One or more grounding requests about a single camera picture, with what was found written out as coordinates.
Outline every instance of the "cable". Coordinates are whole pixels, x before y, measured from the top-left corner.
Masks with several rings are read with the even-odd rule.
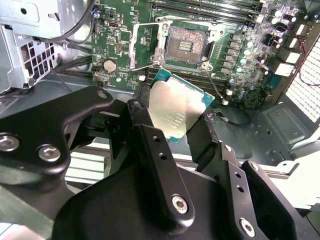
[[[33,92],[34,92],[33,87],[27,88],[27,89],[19,89],[19,88],[9,89],[8,91],[0,94],[0,102],[9,101],[13,99],[28,98],[30,94]]]
[[[206,74],[206,76],[209,78],[210,82],[212,83],[216,94],[218,94],[218,96],[219,96],[221,99],[223,99],[224,97],[223,97],[223,96],[221,95],[221,93],[218,91],[217,86],[215,85],[214,81],[213,81],[212,78],[209,76],[209,74],[208,74],[207,71],[205,71],[205,74]]]
[[[292,31],[292,30],[289,29],[289,28],[287,29],[287,28],[285,28],[285,27],[283,27],[283,26],[276,26],[275,29],[274,29],[276,33],[281,33],[280,31],[277,30],[277,28],[282,28],[282,29],[284,29],[285,31],[288,30],[288,31],[298,40],[299,46],[300,46],[300,48],[301,48],[302,51],[303,51],[303,60],[302,60],[302,62],[300,63],[300,66],[299,66],[298,71],[297,71],[297,74],[298,74],[298,77],[299,77],[300,81],[301,81],[302,83],[304,83],[305,85],[309,86],[309,87],[320,87],[320,84],[307,83],[307,82],[305,82],[304,80],[302,80],[302,78],[301,78],[301,68],[302,68],[302,66],[304,65],[305,61],[307,60],[307,53],[306,53],[305,47],[304,47],[301,39],[298,37],[298,35],[297,35],[294,31]]]
[[[84,46],[79,46],[77,44],[68,43],[67,47],[70,48],[70,49],[80,50],[80,51],[82,51],[82,52],[84,52],[86,54],[92,54],[92,50],[90,48],[86,48]]]
[[[85,44],[89,38],[91,37],[93,31],[94,31],[94,27],[95,27],[95,18],[92,16],[92,20],[91,20],[91,28],[90,28],[90,32],[88,34],[88,36],[83,40],[83,41],[74,41],[74,40],[70,40],[70,39],[66,39],[66,41],[70,44],[73,44],[73,45],[81,45],[81,44]]]
[[[54,38],[50,38],[50,39],[40,37],[39,38],[40,41],[44,42],[44,43],[56,43],[56,42],[61,42],[63,40],[66,40],[67,38],[69,38],[70,36],[75,34],[82,27],[82,25],[86,21],[86,18],[89,15],[91,15],[91,12],[92,12],[94,6],[95,6],[95,0],[91,0],[88,8],[85,10],[85,12],[84,12],[83,16],[81,17],[81,19],[73,26],[73,28],[71,28],[65,34],[63,34],[61,36],[54,37]]]
[[[66,76],[71,76],[71,77],[80,77],[80,78],[85,78],[92,80],[92,73],[91,72],[86,72],[86,71],[56,71],[57,74],[61,75],[66,75]]]
[[[223,121],[225,121],[226,123],[230,124],[230,125],[233,125],[235,127],[246,127],[246,126],[249,126],[252,122],[251,120],[251,116],[249,115],[249,113],[247,113],[247,111],[245,109],[243,109],[243,107],[240,107],[240,109],[243,111],[244,115],[247,117],[247,122],[245,123],[236,123],[236,122],[233,122],[231,120],[229,120],[227,117],[225,117],[224,113],[222,112],[221,109],[217,109],[219,111],[214,111],[216,114],[220,114],[221,115],[221,119]]]
[[[73,91],[71,90],[71,88],[68,87],[68,85],[66,84],[66,82],[65,82],[53,69],[51,69],[51,72],[53,72],[53,73],[57,76],[57,78],[59,79],[59,81],[65,86],[66,89],[69,90],[70,93],[73,92]]]
[[[87,64],[90,64],[90,63],[92,63],[92,56],[85,56],[85,57],[70,61],[70,62],[68,62],[66,64],[59,65],[59,66],[55,67],[54,70],[59,72],[59,71],[63,71],[63,70],[72,69],[72,68],[75,68],[75,67],[87,65]]]

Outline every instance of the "black cable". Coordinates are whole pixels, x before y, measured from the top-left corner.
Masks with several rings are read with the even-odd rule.
[[[57,71],[56,73],[66,75],[66,76],[71,76],[71,77],[80,77],[80,78],[92,80],[92,73],[91,72],[63,70],[63,71]]]
[[[249,113],[247,113],[246,110],[244,110],[242,107],[240,107],[240,109],[242,110],[242,112],[244,113],[244,115],[247,117],[247,122],[244,122],[244,123],[236,123],[236,122],[233,122],[231,120],[229,120],[227,117],[225,117],[225,115],[223,114],[223,112],[219,112],[221,114],[221,119],[223,121],[225,121],[226,123],[232,125],[232,126],[235,126],[235,127],[246,127],[246,126],[249,126],[251,123],[252,123],[252,120],[251,120],[251,116]]]
[[[83,65],[86,65],[86,64],[90,64],[90,63],[92,63],[92,56],[85,56],[85,57],[70,61],[70,62],[68,62],[66,64],[62,64],[62,65],[56,66],[54,68],[54,70],[59,72],[59,71],[64,71],[64,70],[67,70],[67,69],[72,69],[72,68],[75,68],[75,67],[83,66]]]
[[[13,99],[22,99],[22,98],[28,98],[31,93],[34,92],[34,88],[27,88],[27,89],[19,89],[19,88],[13,88],[8,90],[7,92],[4,92],[0,94],[0,101],[9,101]]]
[[[54,37],[54,38],[50,38],[50,39],[39,37],[40,41],[44,42],[44,43],[56,43],[56,42],[61,42],[61,41],[66,40],[67,38],[69,38],[70,36],[75,34],[82,27],[82,25],[85,23],[87,17],[89,15],[91,15],[91,11],[94,8],[94,6],[95,6],[95,0],[91,0],[88,8],[85,10],[81,19],[73,26],[73,28],[71,28],[65,34],[63,34],[61,36]]]
[[[90,32],[88,34],[88,36],[83,40],[83,41],[74,41],[74,40],[71,40],[71,39],[66,39],[66,41],[72,45],[81,45],[81,44],[85,44],[89,38],[91,37],[93,31],[94,31],[94,27],[95,27],[95,17],[92,16],[92,20],[91,20],[91,27],[90,27]]]
[[[84,46],[79,46],[79,45],[76,45],[76,44],[72,44],[72,43],[69,43],[67,45],[68,48],[70,49],[77,49],[77,50],[80,50],[86,54],[92,54],[92,50],[90,48],[86,48]]]
[[[68,89],[68,91],[69,91],[70,93],[73,92],[73,91],[71,90],[71,88],[68,87],[68,85],[66,84],[66,82],[65,82],[53,69],[51,69],[51,72],[53,72],[53,73],[57,76],[57,78],[59,79],[59,81],[65,86],[66,89]]]

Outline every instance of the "silver metal panel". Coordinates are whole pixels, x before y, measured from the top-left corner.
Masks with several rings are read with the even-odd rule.
[[[88,0],[5,0],[0,24],[10,25],[17,34],[50,39],[70,30],[87,6]]]
[[[53,44],[33,41],[0,25],[0,93],[31,88],[57,65]]]
[[[277,104],[263,112],[269,125],[280,139],[291,149],[293,144],[308,138],[311,134],[285,103]]]

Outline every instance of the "ram slot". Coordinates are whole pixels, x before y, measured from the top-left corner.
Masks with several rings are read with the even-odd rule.
[[[232,23],[232,24],[246,24],[247,22],[251,22],[251,20],[240,19],[237,16],[231,17],[230,15],[229,16],[221,15],[219,14],[219,12],[215,14],[212,12],[203,12],[196,9],[183,8],[179,6],[173,6],[170,4],[164,4],[164,3],[158,3],[158,2],[153,3],[152,8],[167,10],[168,13],[171,13],[172,11],[176,11],[178,13],[185,13],[185,14],[187,13],[190,15],[194,15],[195,18],[198,18],[198,17],[213,18],[215,20],[220,20],[220,21],[224,21],[226,23]]]
[[[207,9],[215,9],[221,12],[225,13],[234,13],[235,15],[242,15],[247,17],[248,13],[251,13],[253,15],[257,14],[256,11],[251,9],[250,7],[239,7],[236,4],[229,4],[227,2],[221,3],[221,2],[213,2],[210,3],[202,3],[194,0],[169,0],[167,2],[175,2],[175,3],[181,3],[181,4],[188,4],[189,6],[195,6],[199,8],[207,8]]]
[[[148,79],[147,79],[148,84],[152,83],[152,81],[156,77],[158,71],[159,70],[157,68],[149,68],[148,69]],[[212,83],[210,82],[209,78],[207,78],[205,76],[195,76],[195,75],[183,74],[183,73],[175,72],[175,71],[171,71],[171,73],[185,79],[189,83],[195,85],[196,87],[202,89],[203,91],[205,91],[215,97],[218,96],[215,91],[215,88],[212,85]],[[214,84],[216,85],[219,93],[223,95],[227,89],[226,88],[226,81],[221,80],[221,79],[212,79],[212,80],[213,80]]]

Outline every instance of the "green circuit board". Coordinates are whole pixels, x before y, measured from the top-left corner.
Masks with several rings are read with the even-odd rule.
[[[216,95],[207,73],[201,70],[201,63],[188,62],[178,51],[181,48],[189,56],[191,51],[195,53],[197,50],[201,53],[201,61],[212,66],[209,75],[221,94],[225,95],[227,89],[233,91],[231,96],[226,95],[230,105],[243,103],[246,108],[257,109],[267,92],[276,87],[272,71],[265,74],[264,70],[268,70],[269,61],[279,50],[286,48],[286,39],[290,36],[289,31],[282,32],[283,27],[277,26],[282,24],[293,28],[294,24],[304,21],[301,18],[304,13],[298,3],[295,0],[96,0],[100,17],[96,20],[92,36],[92,62],[96,71],[93,81],[99,86],[135,90],[139,81],[152,81],[161,65],[205,92]],[[271,23],[275,11],[281,13],[276,25]],[[295,16],[297,21],[291,22],[285,15]],[[161,63],[155,64],[159,28],[163,27],[158,23],[163,18],[173,20],[162,46],[162,53],[165,53],[161,55]],[[215,34],[212,42],[211,33]],[[181,39],[190,35],[190,38],[198,40],[180,39],[180,45],[171,47],[169,39],[174,34]],[[283,40],[280,48],[269,44],[270,36]],[[264,64],[257,61],[259,57]],[[115,71],[105,71],[107,60],[117,65]]]

